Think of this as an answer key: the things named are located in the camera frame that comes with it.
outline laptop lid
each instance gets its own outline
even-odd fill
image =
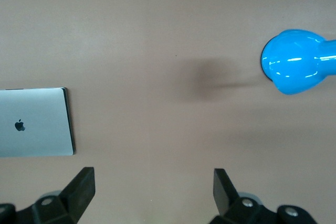
[[[0,157],[74,154],[66,88],[0,90]]]

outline glossy blue object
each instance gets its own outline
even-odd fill
[[[261,66],[282,93],[304,92],[336,74],[336,40],[305,30],[285,30],[267,43]]]

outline silver laptop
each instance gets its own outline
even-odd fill
[[[66,88],[0,90],[0,157],[72,154]]]

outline metal bolt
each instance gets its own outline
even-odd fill
[[[243,205],[245,207],[252,207],[253,206],[253,202],[251,200],[249,200],[249,199],[243,199],[242,202],[243,202]]]
[[[291,207],[286,207],[285,212],[286,214],[291,215],[293,217],[296,217],[299,215],[298,212],[294,208],[291,208]]]
[[[47,198],[47,199],[42,201],[41,205],[46,206],[46,205],[50,204],[52,201],[53,201],[52,198]]]

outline black bracket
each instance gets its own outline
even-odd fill
[[[16,211],[0,204],[0,224],[75,224],[95,195],[93,167],[84,167],[58,196],[46,196]]]
[[[214,198],[219,211],[210,224],[317,224],[297,206],[280,206],[277,212],[257,201],[240,197],[224,169],[214,170]]]

